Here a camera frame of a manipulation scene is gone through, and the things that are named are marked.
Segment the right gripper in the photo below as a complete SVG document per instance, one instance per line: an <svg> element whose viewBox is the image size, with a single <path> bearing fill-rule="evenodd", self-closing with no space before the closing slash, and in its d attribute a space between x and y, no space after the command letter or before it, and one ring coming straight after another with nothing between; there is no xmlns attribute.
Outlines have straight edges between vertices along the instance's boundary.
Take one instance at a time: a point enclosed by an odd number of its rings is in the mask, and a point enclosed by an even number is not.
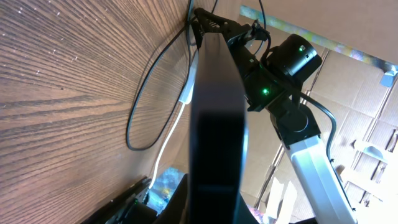
<svg viewBox="0 0 398 224"><path fill-rule="evenodd" d="M252 54L247 44L254 40L267 41L267 31L258 21L252 25L241 25L235 21L217 16L203 8L194 10L196 19L191 21L196 47L199 50L205 33L221 33L226 36L229 55L227 67L232 71L253 72L258 67L258 60Z"/></svg>

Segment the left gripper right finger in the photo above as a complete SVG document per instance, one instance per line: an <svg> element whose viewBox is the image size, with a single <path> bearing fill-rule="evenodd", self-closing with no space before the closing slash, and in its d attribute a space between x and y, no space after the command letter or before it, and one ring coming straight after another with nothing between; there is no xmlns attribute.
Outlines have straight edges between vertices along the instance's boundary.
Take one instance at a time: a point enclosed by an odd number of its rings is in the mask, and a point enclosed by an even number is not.
<svg viewBox="0 0 398 224"><path fill-rule="evenodd" d="M239 195L238 224L259 224L246 205L242 195Z"/></svg>

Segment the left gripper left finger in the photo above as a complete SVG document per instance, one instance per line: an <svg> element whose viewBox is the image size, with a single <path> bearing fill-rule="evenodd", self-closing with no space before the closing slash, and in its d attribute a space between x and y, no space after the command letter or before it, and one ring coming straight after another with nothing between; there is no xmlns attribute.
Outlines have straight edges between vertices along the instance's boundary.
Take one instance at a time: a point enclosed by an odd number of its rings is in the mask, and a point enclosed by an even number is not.
<svg viewBox="0 0 398 224"><path fill-rule="evenodd" d="M124 210L124 223L180 223L187 200L188 175L164 172L145 192Z"/></svg>

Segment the Samsung Galaxy smartphone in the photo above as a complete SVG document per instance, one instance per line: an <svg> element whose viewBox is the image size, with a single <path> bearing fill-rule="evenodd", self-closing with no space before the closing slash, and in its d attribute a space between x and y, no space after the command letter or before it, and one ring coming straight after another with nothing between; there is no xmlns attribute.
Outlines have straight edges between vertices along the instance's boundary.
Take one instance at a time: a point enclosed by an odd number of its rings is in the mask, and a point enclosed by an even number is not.
<svg viewBox="0 0 398 224"><path fill-rule="evenodd" d="M223 36L207 33L190 115L190 223L235 223L246 147L241 76Z"/></svg>

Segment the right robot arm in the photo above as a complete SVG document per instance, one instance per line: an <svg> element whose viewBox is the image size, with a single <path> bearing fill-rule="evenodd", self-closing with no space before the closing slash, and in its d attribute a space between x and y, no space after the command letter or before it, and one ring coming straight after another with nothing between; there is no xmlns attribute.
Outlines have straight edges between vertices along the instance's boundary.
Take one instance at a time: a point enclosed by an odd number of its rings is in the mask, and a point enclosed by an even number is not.
<svg viewBox="0 0 398 224"><path fill-rule="evenodd" d="M317 102L302 92L322 59L292 34L260 59L246 48L271 41L257 24L241 25L202 8L192 29L198 65L190 115L188 221L252 223L240 194L248 144L246 114L267 110L312 206L315 223L356 223L354 210L331 165L330 144L310 110Z"/></svg>

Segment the white power strip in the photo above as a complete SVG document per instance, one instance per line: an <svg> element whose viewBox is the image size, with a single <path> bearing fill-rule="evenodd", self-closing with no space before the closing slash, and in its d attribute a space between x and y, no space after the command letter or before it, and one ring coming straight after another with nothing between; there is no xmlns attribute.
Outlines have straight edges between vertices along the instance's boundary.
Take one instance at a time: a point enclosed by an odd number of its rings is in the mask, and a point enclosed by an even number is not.
<svg viewBox="0 0 398 224"><path fill-rule="evenodd" d="M193 87L195 84L195 76L197 73L197 66L198 66L198 52L195 52L192 64L189 68L188 79L183 88L182 94L179 98L179 101L184 104L189 104L192 100L193 95Z"/></svg>

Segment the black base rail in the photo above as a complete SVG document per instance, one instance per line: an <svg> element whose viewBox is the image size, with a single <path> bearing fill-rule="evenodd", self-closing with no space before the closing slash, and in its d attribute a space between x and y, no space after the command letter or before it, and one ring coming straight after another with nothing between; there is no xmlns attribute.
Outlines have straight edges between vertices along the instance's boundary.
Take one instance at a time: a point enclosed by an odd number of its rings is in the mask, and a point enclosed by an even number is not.
<svg viewBox="0 0 398 224"><path fill-rule="evenodd" d="M147 191L151 181L151 178L142 178L140 181L130 186L121 195L112 199L109 203L97 210L81 224L100 224L106 223L112 219L117 220L130 204L134 202L144 202L147 197Z"/></svg>

